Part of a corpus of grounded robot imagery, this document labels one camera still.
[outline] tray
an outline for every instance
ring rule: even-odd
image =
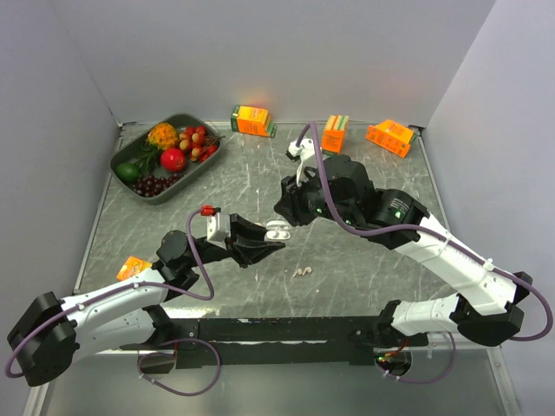
[[[197,119],[196,117],[193,117],[190,114],[174,114],[161,122],[171,124],[177,129],[178,133],[181,133],[181,131],[185,127],[204,126],[206,128],[207,135],[213,136],[216,134],[206,123],[204,123],[202,120]],[[137,154],[142,146],[145,144],[149,133],[150,130],[144,132],[141,136],[130,141],[129,144],[120,149],[110,160],[110,172],[112,173],[114,180],[119,182],[120,185],[125,188],[125,192],[132,194],[134,198],[137,198],[150,205],[159,205],[172,198],[177,192],[185,188],[187,185],[191,184],[195,180],[195,178],[209,169],[214,161],[218,159],[223,152],[223,147],[219,146],[218,150],[204,162],[192,162],[189,158],[187,158],[185,170],[180,172],[180,174],[183,175],[183,178],[175,182],[172,186],[170,186],[160,194],[156,195],[155,197],[144,198],[140,195],[137,195],[129,186],[127,186],[121,179],[117,177],[117,175],[115,174],[115,168],[120,163],[134,163],[137,160],[134,155]],[[154,175],[156,178],[160,178],[163,176],[171,176],[172,173],[164,169],[162,166],[156,166],[152,171],[152,175]]]

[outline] green avocado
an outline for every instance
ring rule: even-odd
[[[128,184],[133,183],[137,180],[140,176],[140,169],[137,165],[133,163],[120,163],[115,168],[115,174],[120,178],[123,182]]]

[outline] gray wall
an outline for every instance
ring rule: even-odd
[[[427,125],[493,0],[52,0],[119,121]]]
[[[555,303],[555,3],[498,0],[425,132],[454,231],[508,270],[526,270]],[[545,314],[524,302],[523,333]],[[555,334],[507,342],[525,414],[553,414]]]
[[[0,13],[0,361],[35,296],[67,295],[107,175],[117,126],[47,1]],[[24,380],[0,375],[0,414],[23,411]]]

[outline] purple cable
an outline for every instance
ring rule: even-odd
[[[435,383],[436,381],[439,380],[443,380],[445,379],[449,373],[451,373],[451,370],[453,370],[454,367],[454,359],[457,356],[457,346],[454,342],[454,338],[453,338],[453,334],[451,334],[450,332],[447,332],[447,335],[449,335],[449,338],[451,339],[451,347],[452,347],[452,353],[451,353],[451,359],[449,360],[449,364],[447,365],[447,368],[443,371],[443,373],[441,373],[440,375],[436,375],[435,377],[428,379],[428,380],[417,380],[417,379],[408,379],[407,377],[397,377],[391,373],[386,373],[383,368],[381,368],[379,365],[376,366],[378,367],[378,369],[382,372],[383,375],[385,375],[387,378],[391,379],[391,380],[396,380],[396,381],[400,381],[401,383],[407,383],[407,384],[432,384]]]
[[[206,280],[206,284],[208,285],[208,289],[210,290],[210,295],[209,296],[202,296],[202,295],[197,295],[195,293],[189,292],[187,290],[183,290],[183,289],[179,289],[179,288],[174,288],[174,286],[170,286],[169,284],[165,284],[165,283],[156,283],[156,282],[138,282],[138,283],[130,283],[130,284],[126,284],[123,286],[120,286],[119,288],[115,288],[115,289],[111,289],[108,292],[102,293],[98,296],[95,297],[91,297],[90,299],[87,299],[86,301],[82,302],[82,305],[84,307],[87,307],[93,303],[99,302],[103,299],[106,299],[107,297],[110,297],[112,295],[118,294],[120,292],[123,292],[125,290],[128,289],[134,289],[135,285],[137,285],[137,288],[139,287],[143,287],[143,286],[153,286],[156,288],[162,288],[162,289],[168,289],[168,290],[173,290],[174,292],[178,292],[181,295],[186,295],[186,296],[190,296],[190,297],[194,297],[196,299],[200,299],[202,301],[209,301],[211,299],[214,298],[214,287],[212,286],[212,281],[210,280],[210,277],[208,276],[208,274],[206,273],[206,269],[204,267],[204,264],[202,263],[202,260],[200,260],[200,255],[197,252],[197,248],[194,244],[194,238],[193,235],[191,233],[191,222],[193,221],[193,218],[195,215],[199,214],[201,210],[197,210],[195,212],[193,212],[189,218],[187,219],[187,223],[186,223],[186,230],[187,230],[187,241],[189,242],[189,246],[191,247],[191,252],[193,253],[193,257],[195,259],[195,261],[197,262],[197,265],[200,268],[200,271],[202,272],[202,276],[205,278]],[[14,349],[13,353],[11,354],[10,358],[8,358],[8,361],[6,362],[6,365],[4,367],[4,373],[6,374],[6,377],[10,378],[10,379],[16,379],[19,377],[23,377],[23,372],[21,373],[12,373],[11,371],[11,366],[13,365],[14,361],[17,358],[17,355],[22,351],[23,348],[25,348],[25,346],[33,339],[35,338],[38,334],[41,333],[41,331],[43,331],[46,327],[48,327],[49,325],[51,325],[52,323],[62,319],[64,316],[67,316],[69,314],[72,314],[74,312],[76,312],[76,310],[79,310],[79,305],[75,305],[71,308],[68,308],[66,310],[63,310],[62,312],[52,316],[51,318],[49,318],[48,320],[46,320],[44,323],[42,323],[41,325],[39,325],[38,327],[36,327],[35,329],[33,329],[29,335],[27,335],[25,338],[22,339],[22,341],[17,345],[17,347]],[[181,395],[189,395],[189,396],[196,396],[198,394],[202,394],[205,391],[207,391],[209,388],[211,388],[214,383],[216,382],[216,380],[219,377],[219,373],[221,371],[221,364],[220,364],[220,359],[219,359],[219,355],[218,352],[216,351],[216,349],[210,345],[208,342],[202,341],[202,340],[194,340],[192,338],[186,338],[183,340],[177,340],[177,341],[169,341],[169,342],[164,342],[162,344],[160,344],[160,346],[164,346],[167,344],[171,344],[171,343],[175,343],[175,342],[182,342],[182,341],[198,341],[202,344],[207,345],[215,354],[216,354],[216,362],[218,363],[218,369],[216,370],[216,376],[214,377],[214,380],[208,385],[208,387],[204,388],[203,390],[201,390],[200,392],[197,393],[182,393]]]
[[[186,396],[186,397],[199,396],[202,393],[206,393],[208,390],[210,390],[212,387],[214,387],[214,385],[216,384],[216,381],[218,381],[219,374],[222,371],[222,363],[221,363],[221,360],[219,358],[218,351],[216,351],[216,348],[212,344],[210,344],[209,342],[198,340],[196,338],[181,338],[179,340],[172,340],[172,341],[168,341],[168,342],[163,342],[159,345],[159,347],[163,347],[165,345],[170,345],[170,344],[179,344],[180,342],[199,342],[199,343],[209,347],[212,350],[212,352],[214,353],[214,356],[216,357],[216,374],[214,375],[214,378],[208,384],[208,386],[206,386],[202,390],[199,390],[198,392],[194,392],[194,393],[180,392],[179,390],[175,390],[174,388],[166,386],[165,384],[160,383],[159,381],[152,379],[151,377],[147,376],[146,374],[144,374],[140,370],[140,364],[143,362],[143,360],[145,358],[153,357],[153,356],[157,356],[157,357],[172,356],[171,354],[151,353],[151,354],[143,355],[142,357],[139,358],[139,361],[137,362],[137,370],[139,370],[139,374],[140,374],[141,378],[145,379],[146,381],[150,381],[154,385],[156,385],[160,388],[163,388],[164,390],[166,390],[169,393],[177,394],[178,396]]]
[[[383,227],[379,230],[358,230],[355,227],[351,227],[348,224],[346,224],[339,216],[339,212],[337,212],[337,208],[333,202],[333,198],[331,197],[330,186],[328,185],[326,171],[325,171],[325,168],[323,167],[323,157],[322,157],[322,151],[320,150],[320,140],[318,138],[318,130],[317,130],[316,123],[314,121],[311,121],[303,128],[303,131],[300,133],[297,139],[297,147],[300,146],[304,135],[306,134],[306,132],[308,132],[309,129],[312,131],[312,142],[314,144],[314,153],[316,156],[318,171],[320,172],[320,183],[322,184],[323,196],[328,208],[330,209],[331,216],[333,217],[333,219],[336,220],[336,222],[339,224],[341,228],[359,237],[373,237],[373,236],[379,236],[381,234],[386,234],[388,232],[393,232],[393,231],[413,230],[413,231],[425,232],[430,236],[433,236],[443,242],[447,240],[445,236],[441,235],[436,231],[430,230],[425,227],[421,227],[419,225],[414,225],[414,224],[391,225],[389,227]],[[472,258],[479,265],[483,265],[485,263],[484,259],[477,256],[467,248],[457,244],[456,242],[449,240],[448,244],[454,247],[456,250],[460,251],[461,253],[464,253],[465,255]],[[538,298],[542,306],[544,307],[545,315],[547,317],[547,322],[545,324],[545,327],[537,334],[528,335],[528,336],[513,336],[510,339],[513,341],[535,341],[549,334],[549,332],[552,330],[552,327],[553,327],[553,313],[552,313],[551,307],[549,306],[548,301],[544,298],[544,296],[541,293],[539,293],[539,291],[536,288],[534,288],[531,284],[518,279],[512,273],[509,273],[497,267],[493,269],[493,272],[497,273],[500,276],[506,277],[507,279],[511,280],[513,283],[517,284],[518,286],[521,286],[524,289],[533,293]]]

